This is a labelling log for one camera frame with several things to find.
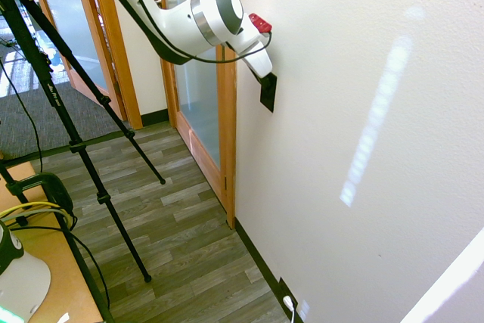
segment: tripod leg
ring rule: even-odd
[[[132,130],[128,130],[125,127],[122,120],[119,119],[119,117],[116,115],[114,110],[109,105],[111,100],[107,96],[101,94],[98,87],[94,84],[94,82],[91,80],[89,75],[82,68],[81,64],[74,57],[69,46],[59,35],[59,32],[55,29],[55,27],[51,24],[51,22],[49,22],[47,17],[42,13],[42,10],[37,6],[37,4],[33,0],[20,0],[20,2],[25,6],[25,8],[28,10],[32,18],[37,22],[37,24],[40,25],[41,29],[45,32],[45,34],[47,34],[47,36],[52,41],[52,43],[54,43],[58,51],[69,61],[71,66],[74,68],[74,70],[76,70],[77,73],[81,76],[82,81],[88,86],[89,90],[96,97],[96,100],[98,100],[99,104],[101,104],[104,107],[107,113],[111,116],[111,119],[114,120],[114,122],[118,125],[119,129],[123,132],[124,136],[127,137],[127,139],[131,142],[133,147],[135,147],[136,151],[141,155],[143,160],[153,171],[155,176],[160,180],[160,183],[164,185],[166,183],[165,179],[163,179],[161,174],[157,171],[156,167],[152,164],[151,160],[148,159],[147,155],[143,152],[139,144],[134,139],[135,132]]]
[[[128,245],[129,250],[135,258],[135,261],[144,276],[144,280],[146,282],[150,281],[151,276],[147,273],[147,270],[144,267],[143,262],[141,261],[141,258],[139,257],[138,252],[135,249],[135,246],[133,245],[131,239],[128,236],[128,232],[126,231],[123,223],[119,219],[119,216],[114,209],[113,203],[111,202],[111,197],[104,188],[101,178],[99,178],[99,175],[96,172],[96,168],[94,167],[91,158],[85,150],[85,144],[82,141],[79,133],[77,132],[76,127],[74,126],[73,121],[70,118],[70,115],[68,114],[60,95],[57,93],[57,89],[52,82],[50,68],[48,66],[48,59],[38,50],[35,42],[32,39],[32,36],[30,35],[30,31],[27,28],[25,22],[23,21],[22,15],[20,14],[17,5],[15,4],[15,0],[0,0],[0,7],[2,8],[2,13],[4,15],[5,21],[11,28],[11,31],[14,34],[18,45],[23,50],[25,58],[32,65],[34,72],[39,78],[39,83],[42,86],[47,96],[47,99],[51,103],[51,106],[54,107],[57,111],[60,120],[66,128],[67,134],[69,134],[69,137],[71,139],[70,150],[73,153],[79,153],[82,161],[84,162],[84,165],[98,190],[98,202],[106,204],[111,216],[114,219],[114,222],[116,223],[119,231],[121,232],[121,235],[124,238],[124,241]]]

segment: doorway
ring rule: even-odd
[[[184,0],[157,0],[172,8]],[[222,46],[201,55],[221,60],[235,57]],[[235,64],[162,62],[169,118],[197,161],[234,227]]]

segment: white power cable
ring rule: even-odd
[[[282,299],[282,301],[284,302],[286,307],[293,313],[293,317],[291,318],[290,323],[294,323],[294,315],[295,315],[296,310],[294,309],[293,300],[288,295],[286,295]]]

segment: black end effector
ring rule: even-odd
[[[278,77],[270,73],[265,77],[257,76],[253,71],[252,74],[256,77],[261,85],[260,89],[260,102],[267,107],[269,111],[274,112],[274,100],[275,100],[275,86],[278,83]]]

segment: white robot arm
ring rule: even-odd
[[[244,13],[240,0],[187,0],[172,9],[160,9],[154,0],[120,1],[159,56],[169,62],[184,64],[225,44],[245,56],[242,59],[258,78],[272,71],[261,42],[264,36]]]

